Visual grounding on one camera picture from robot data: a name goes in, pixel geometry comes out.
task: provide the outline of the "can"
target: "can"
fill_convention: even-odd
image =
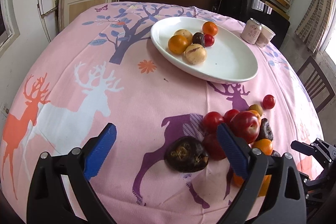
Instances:
[[[261,34],[262,25],[253,18],[250,18],[244,27],[240,37],[249,44],[255,44]]]

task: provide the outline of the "white cup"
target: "white cup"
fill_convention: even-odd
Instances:
[[[270,28],[262,24],[261,34],[259,35],[256,45],[260,48],[265,48],[266,45],[271,41],[271,39],[275,36],[275,32],[273,32]]]

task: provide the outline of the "white plate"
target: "white plate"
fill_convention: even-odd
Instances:
[[[168,40],[179,29],[192,34],[202,32],[205,20],[190,17],[170,17],[156,22],[151,29],[151,39],[160,53],[181,70],[198,78],[215,83],[241,83],[257,75],[258,62],[249,47],[230,31],[218,26],[215,43],[207,47],[207,59],[198,65],[188,63],[183,55],[168,49]]]

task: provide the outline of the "wooden chair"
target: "wooden chair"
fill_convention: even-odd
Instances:
[[[304,87],[307,90],[307,93],[311,99],[313,99],[317,94],[319,94],[324,88],[327,88],[329,92],[329,96],[316,108],[316,112],[319,113],[335,96],[335,92],[333,87],[330,85],[327,77],[322,72],[319,65],[316,63],[312,56],[308,57],[306,62],[302,65],[302,67],[298,70],[297,75],[300,76],[302,72],[307,68],[308,64],[312,64],[314,67],[314,71],[309,76],[306,83],[304,83]]]

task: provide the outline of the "pink tablecloth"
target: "pink tablecloth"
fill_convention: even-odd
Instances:
[[[32,66],[11,107],[0,150],[4,195],[24,220],[40,153],[67,154],[111,122],[116,142],[90,183],[119,224],[216,223],[238,192],[227,176],[228,160],[180,174],[166,166],[163,154],[179,137],[202,140],[199,123],[207,112],[245,110],[266,94],[277,101],[264,114],[274,149],[292,153],[311,178],[319,174],[315,160],[290,148],[293,140],[310,143],[323,136],[314,106],[282,54],[273,45],[249,45],[258,60],[256,78],[207,83],[176,68],[152,44],[151,26],[170,16],[212,20],[235,34],[244,26],[196,7],[101,5],[78,16]]]

